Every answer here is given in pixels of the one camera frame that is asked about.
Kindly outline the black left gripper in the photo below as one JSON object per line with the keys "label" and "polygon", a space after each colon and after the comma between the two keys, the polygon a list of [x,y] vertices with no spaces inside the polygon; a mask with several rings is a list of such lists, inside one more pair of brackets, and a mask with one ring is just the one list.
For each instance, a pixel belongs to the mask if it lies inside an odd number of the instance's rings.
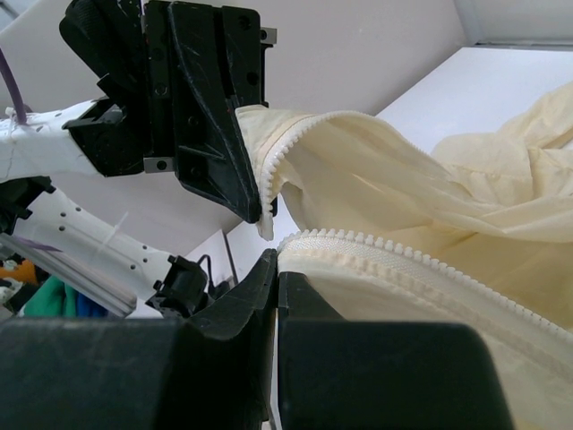
{"label": "black left gripper", "polygon": [[59,25],[103,92],[68,130],[102,176],[169,159],[182,187],[247,223],[261,198],[235,114],[259,105],[270,47],[251,9],[185,1],[73,1]]}

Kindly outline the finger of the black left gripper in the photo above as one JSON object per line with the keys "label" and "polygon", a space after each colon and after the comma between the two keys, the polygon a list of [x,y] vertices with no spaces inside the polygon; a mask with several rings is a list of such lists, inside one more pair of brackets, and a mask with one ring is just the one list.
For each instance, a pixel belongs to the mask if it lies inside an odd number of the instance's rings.
{"label": "finger of the black left gripper", "polygon": [[264,190],[261,195],[261,224],[271,226],[278,211],[278,194],[273,190]]}

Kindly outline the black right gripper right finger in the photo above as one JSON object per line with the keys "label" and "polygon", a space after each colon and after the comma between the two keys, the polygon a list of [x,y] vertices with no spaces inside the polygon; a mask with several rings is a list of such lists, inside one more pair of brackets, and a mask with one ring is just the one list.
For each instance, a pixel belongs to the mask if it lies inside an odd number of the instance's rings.
{"label": "black right gripper right finger", "polygon": [[278,278],[285,429],[510,429],[490,352],[452,322],[350,322],[300,273]]}

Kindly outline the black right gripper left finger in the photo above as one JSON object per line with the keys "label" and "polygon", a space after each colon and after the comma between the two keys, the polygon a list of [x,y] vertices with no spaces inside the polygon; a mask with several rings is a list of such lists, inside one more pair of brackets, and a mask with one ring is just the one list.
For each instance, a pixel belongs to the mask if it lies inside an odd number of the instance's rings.
{"label": "black right gripper left finger", "polygon": [[4,429],[258,429],[270,414],[277,254],[189,319],[12,318]]}

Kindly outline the cream yellow jacket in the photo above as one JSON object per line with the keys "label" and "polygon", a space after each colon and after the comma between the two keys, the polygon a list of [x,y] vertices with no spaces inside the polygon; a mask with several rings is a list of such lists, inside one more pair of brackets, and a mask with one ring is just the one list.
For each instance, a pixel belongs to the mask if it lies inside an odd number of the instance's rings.
{"label": "cream yellow jacket", "polygon": [[425,153],[341,111],[238,113],[255,178],[298,226],[281,272],[354,321],[465,323],[513,424],[572,426],[572,88]]}

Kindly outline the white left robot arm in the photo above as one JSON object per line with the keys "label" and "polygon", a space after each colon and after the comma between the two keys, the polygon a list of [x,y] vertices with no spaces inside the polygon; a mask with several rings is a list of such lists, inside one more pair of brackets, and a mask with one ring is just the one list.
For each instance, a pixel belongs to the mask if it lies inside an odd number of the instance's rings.
{"label": "white left robot arm", "polygon": [[210,258],[191,262],[124,234],[53,176],[171,172],[183,189],[254,224],[276,212],[256,183],[238,113],[262,107],[276,33],[253,9],[181,1],[73,1],[59,32],[103,92],[30,113],[14,82],[1,123],[1,242],[126,316],[143,303],[189,317],[223,296]]}

